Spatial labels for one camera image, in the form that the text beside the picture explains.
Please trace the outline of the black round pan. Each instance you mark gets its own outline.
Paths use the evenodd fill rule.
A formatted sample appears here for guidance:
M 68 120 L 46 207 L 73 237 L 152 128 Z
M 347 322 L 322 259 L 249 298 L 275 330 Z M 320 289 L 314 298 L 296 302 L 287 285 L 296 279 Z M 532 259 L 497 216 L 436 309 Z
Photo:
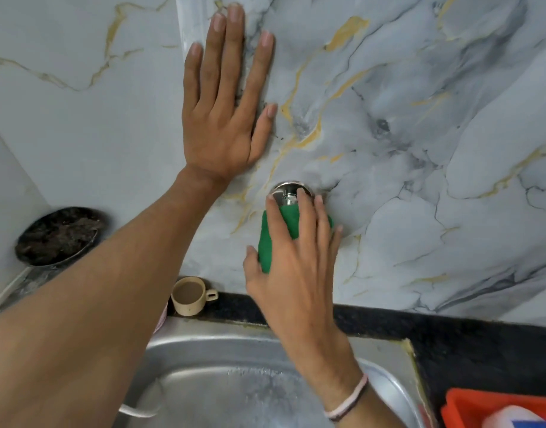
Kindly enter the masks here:
M 14 254 L 20 262 L 34 268 L 57 268 L 90 251 L 107 225 L 106 215 L 92 208 L 58 209 L 23 231 Z

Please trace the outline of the green scrub pad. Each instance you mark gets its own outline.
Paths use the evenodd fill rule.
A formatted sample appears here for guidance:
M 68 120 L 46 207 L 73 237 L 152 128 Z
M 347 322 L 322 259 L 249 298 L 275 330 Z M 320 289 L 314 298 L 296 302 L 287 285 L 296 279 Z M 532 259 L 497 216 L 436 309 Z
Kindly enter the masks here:
M 274 273 L 278 275 L 280 267 L 277 266 L 277 260 L 282 259 L 300 278 L 317 281 L 323 280 L 327 274 L 333 274 L 328 273 L 328 250 L 334 230 L 333 222 L 327 215 L 323 202 L 315 199 L 318 214 L 317 256 L 301 256 L 298 252 L 298 203 L 276 208 L 272 197 L 267 199 L 258 244 L 258 259 L 264 273 L 269 273 L 274 268 Z

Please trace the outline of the person's right hand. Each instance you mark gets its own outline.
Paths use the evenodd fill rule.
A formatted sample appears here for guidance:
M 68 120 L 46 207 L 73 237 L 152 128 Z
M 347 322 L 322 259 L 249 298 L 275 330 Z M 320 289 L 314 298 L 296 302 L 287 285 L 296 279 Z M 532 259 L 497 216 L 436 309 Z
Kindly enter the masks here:
M 296 276 L 282 259 L 277 266 L 278 275 L 272 267 L 267 281 L 247 293 L 324 408 L 334 410 L 363 376 L 348 338 L 334 321 L 334 273 L 312 281 Z

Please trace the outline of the white plastic bottle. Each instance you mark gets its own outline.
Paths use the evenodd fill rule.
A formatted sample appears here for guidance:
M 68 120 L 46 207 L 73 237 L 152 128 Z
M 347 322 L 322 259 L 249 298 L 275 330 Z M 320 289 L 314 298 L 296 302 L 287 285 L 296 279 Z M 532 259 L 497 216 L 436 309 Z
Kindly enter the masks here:
M 481 423 L 481 428 L 537 428 L 546 420 L 521 406 L 510 405 L 497 410 Z

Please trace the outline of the pink and white wristband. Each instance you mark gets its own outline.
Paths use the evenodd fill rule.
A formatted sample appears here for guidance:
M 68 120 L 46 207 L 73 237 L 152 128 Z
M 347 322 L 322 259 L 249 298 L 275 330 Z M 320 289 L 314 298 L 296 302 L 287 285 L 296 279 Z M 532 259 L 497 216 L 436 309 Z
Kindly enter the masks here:
M 368 387 L 368 384 L 368 375 L 364 373 L 351 395 L 348 396 L 336 409 L 332 411 L 324 411 L 324 416 L 331 422 L 339 422 L 357 405 L 361 396 Z

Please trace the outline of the orange plastic crate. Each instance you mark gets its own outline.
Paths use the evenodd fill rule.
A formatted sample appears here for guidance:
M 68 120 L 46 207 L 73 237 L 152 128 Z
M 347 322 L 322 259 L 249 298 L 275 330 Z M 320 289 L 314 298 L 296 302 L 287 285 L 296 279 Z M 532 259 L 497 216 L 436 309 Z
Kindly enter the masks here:
M 441 417 L 446 428 L 483 428 L 484 422 L 508 407 L 520 407 L 546 421 L 546 396 L 451 388 Z

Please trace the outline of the person's left hand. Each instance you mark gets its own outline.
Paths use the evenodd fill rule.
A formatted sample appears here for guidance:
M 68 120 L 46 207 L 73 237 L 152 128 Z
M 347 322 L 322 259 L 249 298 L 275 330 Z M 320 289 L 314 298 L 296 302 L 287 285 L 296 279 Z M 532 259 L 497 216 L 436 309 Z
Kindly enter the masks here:
M 182 112 L 186 167 L 228 184 L 250 163 L 251 136 L 259 101 L 269 74 L 275 37 L 262 32 L 239 103 L 217 105 L 227 13 L 213 15 L 200 66 L 200 97 L 191 112 Z

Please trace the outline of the beige cup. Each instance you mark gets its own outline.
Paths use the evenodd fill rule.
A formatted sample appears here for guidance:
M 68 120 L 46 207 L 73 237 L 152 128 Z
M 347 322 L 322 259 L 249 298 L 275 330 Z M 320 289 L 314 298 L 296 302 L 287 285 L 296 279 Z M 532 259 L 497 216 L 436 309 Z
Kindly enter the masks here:
M 172 288 L 171 301 L 179 316 L 192 317 L 198 315 L 207 302 L 216 301 L 219 292 L 206 288 L 205 281 L 196 276 L 179 279 Z

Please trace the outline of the person's right forearm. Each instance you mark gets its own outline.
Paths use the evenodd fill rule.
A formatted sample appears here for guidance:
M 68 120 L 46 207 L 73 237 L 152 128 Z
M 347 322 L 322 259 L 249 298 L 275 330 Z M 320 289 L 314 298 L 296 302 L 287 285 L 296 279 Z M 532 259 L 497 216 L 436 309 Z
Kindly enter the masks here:
M 335 428 L 406 428 L 368 383 L 355 405 L 334 422 Z

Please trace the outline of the person's left forearm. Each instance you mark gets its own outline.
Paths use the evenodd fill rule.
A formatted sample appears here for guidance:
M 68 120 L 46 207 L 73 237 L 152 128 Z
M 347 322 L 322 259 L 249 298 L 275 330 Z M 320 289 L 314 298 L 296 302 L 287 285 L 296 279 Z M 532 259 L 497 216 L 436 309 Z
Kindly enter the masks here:
M 106 241 L 0 314 L 0 428 L 110 428 L 201 221 L 235 177 L 187 164 Z

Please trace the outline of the stainless steel sink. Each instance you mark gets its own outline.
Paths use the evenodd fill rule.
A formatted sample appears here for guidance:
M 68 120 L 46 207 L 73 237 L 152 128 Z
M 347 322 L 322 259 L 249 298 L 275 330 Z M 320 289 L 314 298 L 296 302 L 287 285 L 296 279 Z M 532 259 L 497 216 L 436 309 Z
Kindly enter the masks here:
M 333 428 L 273 333 L 169 317 L 153 335 L 113 428 Z

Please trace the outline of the chrome wall tap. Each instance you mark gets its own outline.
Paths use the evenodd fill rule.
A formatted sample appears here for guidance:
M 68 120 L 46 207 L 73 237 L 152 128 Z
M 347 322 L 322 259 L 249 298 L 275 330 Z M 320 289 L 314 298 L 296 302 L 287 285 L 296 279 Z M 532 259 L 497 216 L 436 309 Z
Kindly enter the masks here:
M 305 183 L 300 181 L 284 181 L 275 185 L 269 194 L 275 199 L 278 207 L 290 206 L 298 203 L 298 190 L 303 189 L 311 198 L 315 194 Z

